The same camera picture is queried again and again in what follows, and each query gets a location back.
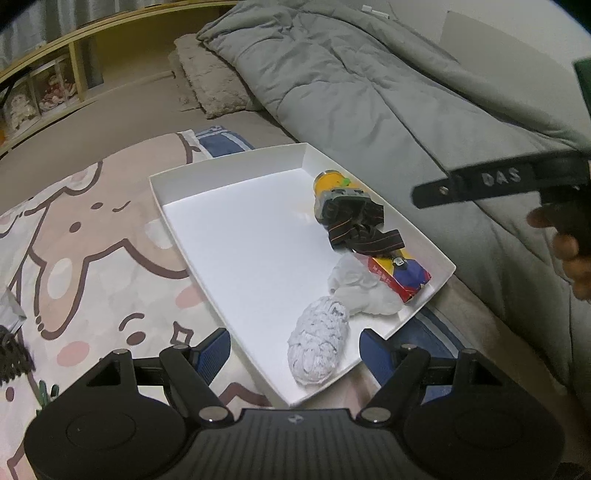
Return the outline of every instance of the black disc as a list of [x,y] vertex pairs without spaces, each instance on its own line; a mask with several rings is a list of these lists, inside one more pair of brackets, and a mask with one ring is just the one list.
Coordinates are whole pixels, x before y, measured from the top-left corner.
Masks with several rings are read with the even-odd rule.
[[66,397],[49,404],[25,435],[39,478],[145,478],[165,468],[185,441],[182,417],[152,398],[92,389]]
[[453,393],[415,409],[404,439],[420,465],[448,480],[550,478],[564,434],[533,398],[515,392]]

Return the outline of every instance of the gray blanket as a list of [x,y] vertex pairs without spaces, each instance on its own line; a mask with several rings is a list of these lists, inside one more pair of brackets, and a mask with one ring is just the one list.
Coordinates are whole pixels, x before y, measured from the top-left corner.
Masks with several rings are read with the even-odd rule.
[[446,168],[588,147],[393,20],[326,2],[249,0],[198,34],[294,137],[341,163],[420,228],[591,412],[591,308],[557,271],[537,196],[418,210],[413,185]]

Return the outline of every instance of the finger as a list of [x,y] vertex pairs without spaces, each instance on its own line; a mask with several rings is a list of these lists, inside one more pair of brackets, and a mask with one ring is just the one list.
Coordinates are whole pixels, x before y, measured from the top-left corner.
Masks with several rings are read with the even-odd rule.
[[568,278],[573,280],[591,279],[591,258],[589,257],[576,257],[563,262],[562,266]]
[[552,240],[554,255],[560,260],[572,260],[579,254],[579,243],[570,235],[558,233]]
[[591,282],[577,281],[573,284],[573,294],[579,300],[590,300],[591,299]]
[[527,215],[527,223],[534,228],[548,228],[552,222],[546,217],[544,207],[536,208]]

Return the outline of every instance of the fluffy pillow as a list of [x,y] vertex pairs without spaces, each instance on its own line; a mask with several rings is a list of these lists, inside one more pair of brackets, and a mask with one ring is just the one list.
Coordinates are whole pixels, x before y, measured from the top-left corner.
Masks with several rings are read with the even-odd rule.
[[207,118],[240,110],[262,110],[236,70],[206,49],[194,34],[183,35],[174,44],[187,80]]

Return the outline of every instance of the pink bedsheet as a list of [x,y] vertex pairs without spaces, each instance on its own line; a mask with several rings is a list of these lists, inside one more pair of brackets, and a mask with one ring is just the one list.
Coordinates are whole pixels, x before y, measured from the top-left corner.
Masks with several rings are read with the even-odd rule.
[[[0,287],[20,301],[18,334],[36,370],[0,387],[0,480],[31,480],[22,438],[40,408],[38,383],[65,390],[115,348],[156,356],[198,344],[218,326],[155,207],[148,176],[209,158],[192,132],[133,145],[0,216]],[[211,385],[237,416],[266,407],[232,352]],[[376,390],[356,369],[313,399],[355,414]]]

